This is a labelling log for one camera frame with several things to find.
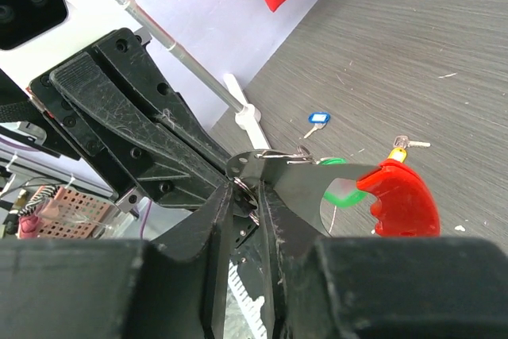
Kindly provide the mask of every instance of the metal rod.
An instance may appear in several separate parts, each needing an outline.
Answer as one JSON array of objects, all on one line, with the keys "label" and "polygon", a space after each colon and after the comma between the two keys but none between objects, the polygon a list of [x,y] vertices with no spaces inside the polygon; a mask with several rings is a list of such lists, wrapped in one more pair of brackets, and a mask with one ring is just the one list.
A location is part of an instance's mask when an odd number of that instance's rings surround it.
[{"label": "metal rod", "polygon": [[115,0],[141,25],[146,27],[180,63],[194,73],[228,106],[240,112],[243,105],[234,98],[228,90],[213,77],[181,44],[179,44],[164,28],[162,28],[148,13],[146,13],[135,0]]}]

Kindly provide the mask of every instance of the red plastic handle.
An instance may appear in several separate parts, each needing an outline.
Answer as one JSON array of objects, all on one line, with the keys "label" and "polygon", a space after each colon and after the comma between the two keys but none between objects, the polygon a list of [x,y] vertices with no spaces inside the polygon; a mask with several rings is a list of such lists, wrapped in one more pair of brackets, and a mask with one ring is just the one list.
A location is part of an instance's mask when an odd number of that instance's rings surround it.
[{"label": "red plastic handle", "polygon": [[375,232],[384,237],[439,236],[436,203],[418,174],[397,160],[387,159],[381,169],[356,182],[377,201],[371,214],[379,220]]}]

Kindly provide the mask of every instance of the white stand base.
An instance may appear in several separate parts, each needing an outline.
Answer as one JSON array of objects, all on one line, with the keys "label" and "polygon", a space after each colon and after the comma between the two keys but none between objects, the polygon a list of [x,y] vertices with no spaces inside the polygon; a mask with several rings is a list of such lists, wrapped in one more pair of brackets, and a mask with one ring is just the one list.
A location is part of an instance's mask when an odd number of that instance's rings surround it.
[{"label": "white stand base", "polygon": [[244,109],[235,115],[235,122],[242,130],[248,134],[248,139],[255,150],[268,150],[270,144],[264,135],[260,126],[261,112],[251,103],[248,103],[244,92],[242,91],[237,78],[234,75],[224,76],[224,83],[228,87],[229,93],[238,100]]}]

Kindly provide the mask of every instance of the wooden table surface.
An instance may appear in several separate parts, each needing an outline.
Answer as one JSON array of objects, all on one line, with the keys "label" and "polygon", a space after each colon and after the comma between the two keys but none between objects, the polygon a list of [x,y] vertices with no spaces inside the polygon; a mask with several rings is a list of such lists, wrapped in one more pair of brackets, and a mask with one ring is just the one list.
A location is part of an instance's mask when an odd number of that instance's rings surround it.
[{"label": "wooden table surface", "polygon": [[[508,0],[320,0],[246,93],[273,148],[377,164],[397,135],[431,142],[406,162],[433,192],[443,234],[508,249],[507,59]],[[330,123],[303,140],[319,110]],[[212,134],[250,149],[232,111]],[[327,210],[327,229],[332,220],[340,236],[374,225],[363,202],[334,219]]]}]

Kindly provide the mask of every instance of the green ring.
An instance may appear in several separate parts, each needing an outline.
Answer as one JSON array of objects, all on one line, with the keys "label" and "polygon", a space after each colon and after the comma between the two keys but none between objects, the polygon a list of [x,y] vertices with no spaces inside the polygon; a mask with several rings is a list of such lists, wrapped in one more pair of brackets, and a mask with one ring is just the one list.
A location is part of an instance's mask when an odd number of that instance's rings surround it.
[{"label": "green ring", "polygon": [[[323,166],[327,166],[329,164],[344,164],[346,163],[346,159],[342,158],[331,158],[331,159],[325,159],[320,164]],[[323,199],[327,202],[332,203],[334,206],[338,208],[348,208],[349,206],[355,206],[359,202],[361,202],[365,196],[367,196],[367,192],[363,191],[354,191],[351,194],[349,194],[346,198],[338,198],[336,195],[334,195],[331,192],[326,191],[323,195]]]}]

